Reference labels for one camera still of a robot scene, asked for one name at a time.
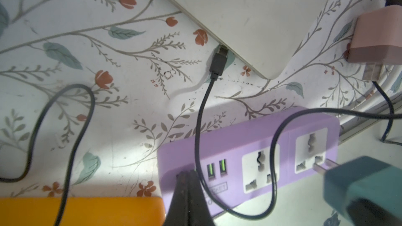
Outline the teal charger plug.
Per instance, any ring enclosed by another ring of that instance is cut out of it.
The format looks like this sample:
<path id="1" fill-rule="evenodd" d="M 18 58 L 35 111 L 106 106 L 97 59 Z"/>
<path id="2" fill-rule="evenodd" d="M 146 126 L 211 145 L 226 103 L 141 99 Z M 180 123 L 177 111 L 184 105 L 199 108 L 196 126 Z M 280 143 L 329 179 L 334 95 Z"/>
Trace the teal charger plug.
<path id="1" fill-rule="evenodd" d="M 323 175 L 323 198 L 338 214 L 355 226 L 402 224 L 400 168 L 368 156 L 325 164 L 313 169 Z"/>

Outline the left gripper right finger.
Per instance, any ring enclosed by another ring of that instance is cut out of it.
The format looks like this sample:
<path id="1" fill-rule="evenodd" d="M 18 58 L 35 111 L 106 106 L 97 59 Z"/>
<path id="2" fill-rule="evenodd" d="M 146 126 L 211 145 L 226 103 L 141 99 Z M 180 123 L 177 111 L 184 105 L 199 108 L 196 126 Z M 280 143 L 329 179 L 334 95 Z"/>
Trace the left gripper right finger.
<path id="1" fill-rule="evenodd" d="M 188 180 L 188 225 L 215 226 L 198 174 L 192 170 Z"/>

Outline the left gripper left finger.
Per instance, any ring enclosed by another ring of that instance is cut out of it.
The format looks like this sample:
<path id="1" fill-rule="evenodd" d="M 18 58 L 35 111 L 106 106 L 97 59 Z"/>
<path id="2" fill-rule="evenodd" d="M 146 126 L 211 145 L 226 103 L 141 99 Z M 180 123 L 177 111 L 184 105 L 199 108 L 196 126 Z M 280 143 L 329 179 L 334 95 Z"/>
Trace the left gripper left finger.
<path id="1" fill-rule="evenodd" d="M 189 178 L 187 171 L 178 175 L 164 226 L 189 226 Z"/>

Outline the pink charger plug purple strip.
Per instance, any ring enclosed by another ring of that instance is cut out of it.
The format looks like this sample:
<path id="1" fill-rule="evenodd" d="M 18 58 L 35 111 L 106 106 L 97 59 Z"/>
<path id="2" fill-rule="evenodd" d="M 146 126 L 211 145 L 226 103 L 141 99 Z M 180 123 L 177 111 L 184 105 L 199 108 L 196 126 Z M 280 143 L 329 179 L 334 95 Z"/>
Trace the pink charger plug purple strip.
<path id="1" fill-rule="evenodd" d="M 400 5 L 386 6 L 358 17 L 347 61 L 365 65 L 364 81 L 378 81 L 384 65 L 402 64 Z"/>

